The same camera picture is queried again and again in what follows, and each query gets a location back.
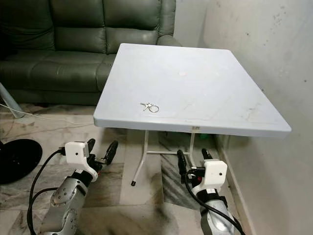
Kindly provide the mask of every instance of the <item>black round base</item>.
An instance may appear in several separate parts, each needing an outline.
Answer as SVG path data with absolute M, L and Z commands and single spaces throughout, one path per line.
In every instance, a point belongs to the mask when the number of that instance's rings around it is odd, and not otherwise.
M 43 149 L 33 140 L 15 140 L 0 146 L 0 184 L 8 184 L 30 173 L 39 163 Z

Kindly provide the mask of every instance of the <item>sofa backrest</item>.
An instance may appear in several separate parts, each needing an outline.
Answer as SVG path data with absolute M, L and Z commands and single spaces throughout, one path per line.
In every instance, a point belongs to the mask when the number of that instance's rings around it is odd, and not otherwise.
M 0 29 L 21 49 L 112 54 L 173 35 L 176 0 L 0 0 Z

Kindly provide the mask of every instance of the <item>green leather sofa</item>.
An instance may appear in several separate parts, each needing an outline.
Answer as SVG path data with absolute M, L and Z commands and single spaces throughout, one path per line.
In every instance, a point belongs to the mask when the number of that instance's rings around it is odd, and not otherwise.
M 121 43 L 180 46 L 175 9 L 175 0 L 0 0 L 1 48 L 12 47 L 0 82 L 17 102 L 94 105 Z

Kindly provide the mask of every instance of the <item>table top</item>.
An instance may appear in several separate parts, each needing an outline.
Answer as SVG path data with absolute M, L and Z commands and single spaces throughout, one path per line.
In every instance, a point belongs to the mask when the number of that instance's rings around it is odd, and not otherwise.
M 140 103 L 159 107 L 143 111 Z M 290 126 L 229 50 L 121 44 L 99 127 L 284 138 Z

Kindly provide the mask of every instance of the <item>white cable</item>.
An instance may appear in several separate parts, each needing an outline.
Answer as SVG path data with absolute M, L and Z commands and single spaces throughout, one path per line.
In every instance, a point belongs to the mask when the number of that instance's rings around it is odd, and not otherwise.
M 93 124 L 93 122 L 85 122 L 85 123 L 76 123 L 76 122 L 72 122 L 72 121 L 68 121 L 66 119 L 63 119 L 63 118 L 45 118 L 45 117 L 41 117 L 41 116 L 38 116 L 38 115 L 34 115 L 34 114 L 30 114 L 30 113 L 26 113 L 26 112 L 23 112 L 23 111 L 19 111 L 19 110 L 15 110 L 15 109 L 12 109 L 6 105 L 3 105 L 3 104 L 0 104 L 0 106 L 2 107 L 5 107 L 7 109 L 10 109 L 10 110 L 13 110 L 15 112 L 18 112 L 18 113 L 22 113 L 22 114 L 27 114 L 27 115 L 31 115 L 31 116 L 34 116 L 36 118 L 42 118 L 42 119 L 46 119 L 46 120 L 52 120 L 52 121 L 66 121 L 66 122 L 69 122 L 71 124 L 74 124 L 74 125 L 90 125 L 90 124 Z

